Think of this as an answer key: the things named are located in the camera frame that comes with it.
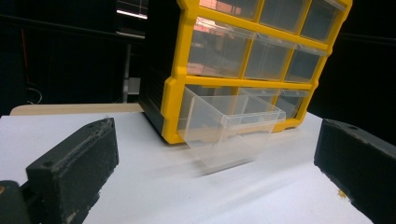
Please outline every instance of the yellow frame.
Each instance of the yellow frame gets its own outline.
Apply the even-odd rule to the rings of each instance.
[[[202,85],[202,86],[230,86],[230,87],[251,87],[251,88],[277,88],[277,89],[290,89],[309,91],[308,97],[305,97],[302,104],[299,107],[295,119],[287,119],[285,122],[278,123],[274,132],[280,132],[287,128],[296,127],[300,125],[306,114],[309,102],[312,98],[314,90],[318,86],[318,79],[326,63],[327,58],[332,54],[332,46],[335,38],[338,36],[342,23],[346,20],[347,15],[352,7],[352,0],[337,0],[346,7],[342,16],[338,16],[333,23],[331,32],[327,43],[312,40],[300,36],[302,30],[302,24],[306,18],[308,9],[313,0],[308,0],[307,7],[305,8],[304,15],[300,21],[299,31],[297,34],[290,34],[284,31],[277,30],[262,24],[259,24],[262,7],[265,0],[258,0],[256,16],[252,21],[244,20],[241,18],[234,17],[225,13],[218,12],[216,10],[200,7],[199,0],[177,0],[180,6],[180,20],[177,33],[177,46],[175,49],[175,57],[173,62],[172,74],[165,81],[163,90],[163,101],[161,107],[161,113],[164,117],[163,122],[163,138],[170,144],[181,143],[184,140],[177,133],[177,123],[179,117],[179,111],[182,103],[182,96],[184,87],[189,84]],[[220,21],[223,23],[230,24],[232,26],[247,29],[252,32],[263,33],[266,35],[275,36],[288,40],[289,42],[302,44],[311,48],[320,49],[327,52],[327,56],[322,56],[319,59],[317,69],[312,76],[310,83],[288,83],[280,81],[265,81],[265,80],[250,80],[239,78],[224,78],[224,77],[198,77],[189,75],[187,72],[187,64],[190,54],[191,39],[193,33],[193,27],[197,17],[203,17],[212,21]],[[247,55],[242,64],[241,74],[244,74],[247,63],[249,48],[251,48],[252,41],[247,44]]]

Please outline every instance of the dark background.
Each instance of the dark background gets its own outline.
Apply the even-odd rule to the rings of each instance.
[[[131,25],[144,31],[143,21],[117,17],[117,6],[120,3],[112,0],[2,1],[0,14],[104,32]],[[392,131],[396,125],[393,9],[392,1],[354,1],[308,111],[356,125],[396,145]],[[120,100],[124,43],[33,29],[24,32],[28,64],[23,59],[21,28],[0,21],[0,115],[26,104],[26,97],[37,98],[25,91],[30,87],[42,92],[42,104]],[[139,54],[142,49],[133,50]],[[137,74],[139,64],[132,66]]]

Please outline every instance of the white tabletop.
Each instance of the white tabletop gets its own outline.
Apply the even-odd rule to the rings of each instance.
[[[25,168],[83,125],[116,121],[120,164],[84,223],[372,223],[313,164],[321,119],[273,133],[256,161],[217,171],[188,146],[169,146],[143,113],[3,116],[0,180]]]

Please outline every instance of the transparent drawer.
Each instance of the transparent drawer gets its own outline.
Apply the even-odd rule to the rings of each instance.
[[[208,7],[219,12],[248,20],[254,18],[258,0],[200,0],[201,7]]]
[[[257,88],[241,88],[239,93],[257,97],[269,103],[273,103],[277,97],[275,105],[286,113],[286,119],[295,118],[301,102],[309,95],[309,91]]]
[[[182,106],[189,112],[177,131],[208,166],[260,154],[274,125],[285,120],[285,112],[249,95],[199,96],[186,88]]]
[[[265,0],[260,23],[296,33],[307,3],[307,0]]]
[[[189,74],[239,77],[246,45],[253,33],[224,23],[197,18],[192,34]]]
[[[285,81],[310,82],[320,57],[325,55],[326,52],[319,49],[312,49],[302,45],[297,46],[291,57]]]
[[[301,35],[326,42],[335,19],[345,9],[335,0],[313,0]]]
[[[257,34],[250,51],[245,78],[280,80],[293,44],[268,35]]]

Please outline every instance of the table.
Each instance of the table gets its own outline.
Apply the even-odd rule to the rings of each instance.
[[[215,170],[189,147],[167,145],[142,112],[3,116],[0,179],[24,168],[81,126],[116,121],[120,164],[84,223],[372,223],[313,164],[321,119],[273,133],[252,162]]]

